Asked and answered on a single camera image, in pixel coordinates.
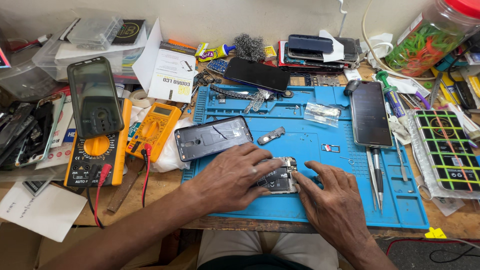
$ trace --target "yellow tag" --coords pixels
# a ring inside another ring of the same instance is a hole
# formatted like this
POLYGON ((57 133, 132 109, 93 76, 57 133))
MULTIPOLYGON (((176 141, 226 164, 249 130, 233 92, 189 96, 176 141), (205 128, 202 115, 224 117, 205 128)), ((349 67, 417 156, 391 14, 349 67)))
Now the yellow tag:
POLYGON ((430 227, 429 230, 430 232, 425 234, 425 237, 427 238, 447 238, 440 228, 434 230, 432 227, 430 227))

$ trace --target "right hand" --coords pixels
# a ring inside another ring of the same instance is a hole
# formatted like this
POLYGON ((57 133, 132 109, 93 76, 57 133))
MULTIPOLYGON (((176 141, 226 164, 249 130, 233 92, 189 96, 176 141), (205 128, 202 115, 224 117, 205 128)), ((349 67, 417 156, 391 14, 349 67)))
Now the right hand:
POLYGON ((307 218, 318 233, 345 257, 376 246, 367 229, 355 176, 316 161, 305 166, 314 170, 324 185, 322 190, 300 172, 293 173, 307 218))

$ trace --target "wooden table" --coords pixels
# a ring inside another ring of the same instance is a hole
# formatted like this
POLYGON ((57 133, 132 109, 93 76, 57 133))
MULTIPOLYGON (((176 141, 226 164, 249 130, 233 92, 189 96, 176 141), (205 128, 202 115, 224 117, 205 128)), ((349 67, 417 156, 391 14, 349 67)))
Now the wooden table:
MULTIPOLYGON (((206 66, 206 63, 199 63, 198 71, 201 72, 206 66)), ((359 68, 359 72, 363 79, 371 80, 370 76, 373 73, 373 69, 368 64, 363 63, 359 68)), ((344 75, 339 76, 340 83, 346 83, 344 75)), ((237 84, 235 82, 224 79, 224 84, 237 84)), ((193 109, 188 107, 185 110, 182 118, 193 117, 193 109)), ((475 115, 473 120, 480 123, 480 115, 475 115)), ((406 146, 408 159, 415 176, 420 175, 420 172, 414 162, 412 156, 411 146, 406 146)), ((475 149, 474 152, 478 155, 480 150, 475 149)), ((180 185, 182 172, 180 170, 174 170, 165 173, 153 173, 149 179, 149 185, 145 196, 146 204, 152 203, 158 200, 163 195, 171 192, 180 185)), ((110 225, 121 218, 137 211, 142 207, 140 196, 142 193, 143 175, 137 180, 127 197, 125 198, 120 209, 113 213, 107 210, 107 205, 111 201, 113 194, 118 187, 106 186, 102 187, 98 208, 101 209, 99 218, 104 225, 110 225)), ((12 183, 0 183, 0 198, 8 192, 12 183)), ((465 206, 457 210, 455 213, 448 217, 445 217, 440 210, 430 201, 423 201, 425 210, 430 222, 430 226, 433 228, 442 228, 447 237, 450 238, 475 238, 480 239, 480 207, 478 203, 476 208, 473 200, 464 200, 465 206)), ((83 211, 78 216, 75 224, 78 225, 92 225, 95 226, 93 215, 89 209, 88 204, 85 205, 83 211)), ((315 233, 315 230, 309 223, 304 222, 289 222, 289 221, 267 221, 267 220, 252 220, 252 219, 237 219, 237 218, 224 218, 224 217, 210 217, 205 216, 196 219, 188 224, 185 224, 183 228, 189 229, 219 229, 219 230, 249 230, 249 231, 269 231, 269 232, 290 232, 290 233, 315 233)), ((402 228, 384 228, 384 227, 370 227, 370 232, 373 235, 380 236, 404 236, 404 237, 424 237, 426 230, 413 230, 402 228)))

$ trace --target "orange multimeter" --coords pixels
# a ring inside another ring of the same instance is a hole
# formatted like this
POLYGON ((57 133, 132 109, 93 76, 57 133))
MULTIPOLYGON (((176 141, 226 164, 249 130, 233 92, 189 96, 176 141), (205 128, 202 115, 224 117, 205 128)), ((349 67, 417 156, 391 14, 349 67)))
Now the orange multimeter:
MULTIPOLYGON (((99 165, 100 168, 105 164, 112 166, 103 185, 121 184, 132 102, 126 98, 119 98, 119 104, 125 123, 125 127, 121 131, 90 139, 81 139, 75 132, 67 174, 63 182, 64 186, 85 187, 93 164, 99 165)), ((92 186, 96 186, 100 179, 100 168, 92 181, 92 186)))
POLYGON ((175 106, 154 103, 144 121, 140 124, 125 151, 143 159, 142 149, 145 144, 152 146, 150 161, 155 162, 168 136, 181 116, 181 111, 175 106))

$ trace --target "finger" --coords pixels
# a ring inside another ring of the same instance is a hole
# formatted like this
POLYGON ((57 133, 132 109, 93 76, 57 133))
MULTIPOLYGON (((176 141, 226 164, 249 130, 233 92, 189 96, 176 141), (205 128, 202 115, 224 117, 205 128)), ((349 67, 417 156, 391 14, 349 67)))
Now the finger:
POLYGON ((247 206, 249 206, 253 202, 253 200, 255 200, 256 198, 262 196, 264 193, 267 193, 267 192, 270 193, 268 188, 262 187, 262 186, 256 186, 256 187, 250 188, 247 191, 247 194, 243 196, 243 198, 240 200, 240 204, 245 209, 247 206))
POLYGON ((353 192, 360 194, 357 178, 355 177, 355 175, 349 172, 345 172, 345 175, 347 176, 347 181, 348 181, 348 185, 350 186, 350 189, 353 190, 353 192))
POLYGON ((304 192, 310 195, 310 197, 317 202, 319 199, 319 195, 323 192, 323 190, 319 186, 317 186, 312 180, 305 177, 305 175, 301 174, 298 171, 293 171, 292 176, 300 184, 302 190, 304 190, 304 192))
POLYGON ((272 153, 266 149, 255 149, 254 151, 250 152, 248 155, 246 155, 248 158, 248 162, 252 165, 256 165, 258 162, 265 160, 265 159, 271 159, 272 153))
POLYGON ((253 143, 246 143, 241 146, 235 145, 233 147, 230 147, 227 151, 224 153, 226 155, 234 155, 234 156, 245 156, 248 153, 258 149, 258 146, 254 145, 253 143))
POLYGON ((324 185, 324 189, 335 189, 339 188, 338 181, 333 174, 330 166, 321 164, 316 161, 307 161, 305 162, 305 166, 309 169, 314 170, 318 173, 318 176, 322 179, 322 184, 324 185))
POLYGON ((280 168, 282 165, 283 165, 282 160, 273 159, 273 160, 262 162, 252 167, 252 169, 254 169, 252 170, 252 172, 254 172, 254 175, 252 178, 248 180, 248 184, 253 184, 257 182, 262 176, 280 168))
POLYGON ((312 200, 309 194, 307 194, 299 184, 295 184, 295 187, 299 193, 300 202, 303 204, 305 208, 305 213, 307 214, 308 218, 314 218, 316 213, 316 206, 315 202, 312 200))
POLYGON ((338 186, 343 190, 349 190, 350 186, 348 185, 347 176, 345 175, 345 171, 341 168, 330 166, 330 170, 332 171, 333 175, 335 176, 336 180, 338 181, 338 186))

